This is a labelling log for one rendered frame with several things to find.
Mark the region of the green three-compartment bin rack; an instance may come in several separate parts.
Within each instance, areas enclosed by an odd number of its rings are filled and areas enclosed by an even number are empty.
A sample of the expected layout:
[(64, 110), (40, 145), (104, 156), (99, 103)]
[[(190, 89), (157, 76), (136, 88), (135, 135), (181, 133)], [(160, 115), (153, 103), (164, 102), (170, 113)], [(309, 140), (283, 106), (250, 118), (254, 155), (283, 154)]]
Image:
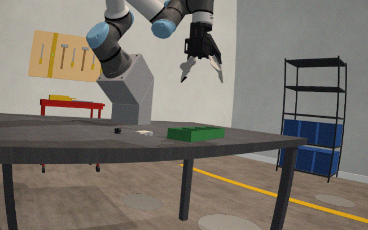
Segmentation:
[(168, 128), (167, 139), (195, 142), (223, 138), (225, 129), (216, 127), (175, 127)]

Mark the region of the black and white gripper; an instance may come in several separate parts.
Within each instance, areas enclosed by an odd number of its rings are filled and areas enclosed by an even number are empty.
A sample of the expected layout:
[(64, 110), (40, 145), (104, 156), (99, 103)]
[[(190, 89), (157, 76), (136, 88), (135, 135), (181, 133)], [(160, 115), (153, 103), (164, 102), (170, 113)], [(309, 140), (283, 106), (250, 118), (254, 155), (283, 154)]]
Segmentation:
[(213, 43), (207, 39), (207, 32), (210, 31), (212, 31), (212, 25), (208, 23), (201, 23), (198, 21), (190, 24), (190, 38), (185, 39), (184, 51), (184, 53), (188, 54), (187, 62), (180, 65), (180, 68), (183, 70), (181, 82), (187, 78), (191, 67), (195, 65), (196, 57), (198, 57), (198, 59), (210, 59), (211, 66), (218, 72), (218, 77), (221, 82), (224, 82), (220, 53), (216, 50)]

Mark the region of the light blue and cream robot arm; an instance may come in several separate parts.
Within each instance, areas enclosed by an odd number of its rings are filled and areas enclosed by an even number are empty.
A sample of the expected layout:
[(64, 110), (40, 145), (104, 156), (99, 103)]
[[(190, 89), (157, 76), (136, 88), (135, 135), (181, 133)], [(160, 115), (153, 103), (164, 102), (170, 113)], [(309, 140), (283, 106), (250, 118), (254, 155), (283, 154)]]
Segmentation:
[[(158, 38), (169, 38), (185, 17), (192, 14), (192, 23), (200, 21), (213, 25), (214, 0), (126, 0), (151, 24)], [(118, 44), (131, 27), (134, 15), (125, 6), (125, 0), (106, 0), (105, 21), (92, 27), (86, 41), (100, 61), (106, 78), (115, 78), (126, 72), (132, 59)], [(199, 11), (199, 12), (198, 12)]]

